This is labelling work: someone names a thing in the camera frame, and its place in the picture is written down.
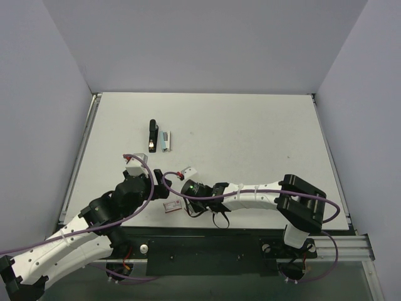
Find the black stapler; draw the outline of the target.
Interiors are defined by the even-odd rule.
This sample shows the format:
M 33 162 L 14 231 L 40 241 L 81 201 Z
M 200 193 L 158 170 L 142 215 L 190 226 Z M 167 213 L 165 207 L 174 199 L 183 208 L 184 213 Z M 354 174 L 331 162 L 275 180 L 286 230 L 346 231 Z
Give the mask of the black stapler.
M 159 127 L 155 119 L 149 122 L 149 135 L 148 135 L 148 151 L 155 153 L 157 151 L 157 140 L 159 136 Z

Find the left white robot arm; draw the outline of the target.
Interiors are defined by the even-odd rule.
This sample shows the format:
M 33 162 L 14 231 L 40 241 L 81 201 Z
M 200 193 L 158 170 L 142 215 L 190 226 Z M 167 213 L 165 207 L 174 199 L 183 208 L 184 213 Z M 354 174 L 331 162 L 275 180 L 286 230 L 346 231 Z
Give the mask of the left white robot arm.
M 1 258 L 1 278 L 10 300 L 38 300 L 51 284 L 78 268 L 128 253 L 123 220 L 147 201 L 167 199 L 172 183 L 162 181 L 159 169 L 153 174 L 123 174 L 124 180 L 114 190 L 92 200 L 47 240 L 19 255 L 6 253 Z

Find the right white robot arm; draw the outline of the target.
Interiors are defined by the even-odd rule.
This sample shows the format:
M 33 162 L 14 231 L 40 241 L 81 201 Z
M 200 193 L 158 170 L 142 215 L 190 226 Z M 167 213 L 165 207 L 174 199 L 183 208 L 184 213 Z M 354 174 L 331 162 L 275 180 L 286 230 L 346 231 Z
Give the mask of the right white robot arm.
M 240 209 L 266 209 L 280 212 L 288 221 L 281 252 L 295 256 L 310 234 L 319 234 L 323 225 L 326 193 L 302 178 L 287 174 L 283 180 L 271 184 L 243 185 L 220 182 L 210 187 L 191 179 L 180 191 L 198 213 L 213 214 Z

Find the red white staple box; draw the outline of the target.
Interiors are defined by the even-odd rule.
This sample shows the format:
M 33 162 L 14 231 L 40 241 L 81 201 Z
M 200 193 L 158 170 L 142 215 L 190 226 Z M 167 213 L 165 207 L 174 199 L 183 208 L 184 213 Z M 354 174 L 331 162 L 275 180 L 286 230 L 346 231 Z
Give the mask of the red white staple box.
M 163 206 L 165 213 L 171 213 L 182 209 L 182 204 L 180 200 L 164 202 Z

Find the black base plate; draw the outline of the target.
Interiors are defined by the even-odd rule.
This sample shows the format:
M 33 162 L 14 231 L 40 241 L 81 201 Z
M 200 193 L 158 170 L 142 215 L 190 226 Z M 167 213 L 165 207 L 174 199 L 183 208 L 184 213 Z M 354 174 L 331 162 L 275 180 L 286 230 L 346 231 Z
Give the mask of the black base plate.
M 283 230 L 149 228 L 125 226 L 126 245 L 103 260 L 107 264 L 146 265 L 145 274 L 164 276 L 275 276 L 278 265 L 315 259 L 315 242 L 301 249 L 286 246 Z

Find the aluminium rail frame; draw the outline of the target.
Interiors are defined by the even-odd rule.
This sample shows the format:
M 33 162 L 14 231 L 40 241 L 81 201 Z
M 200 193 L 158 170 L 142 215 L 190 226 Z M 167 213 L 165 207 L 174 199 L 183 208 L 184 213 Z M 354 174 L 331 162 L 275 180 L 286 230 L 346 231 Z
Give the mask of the aluminium rail frame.
M 328 236 L 313 236 L 317 260 L 335 259 L 334 242 Z M 375 255 L 368 235 L 333 236 L 338 249 L 338 261 L 374 261 Z

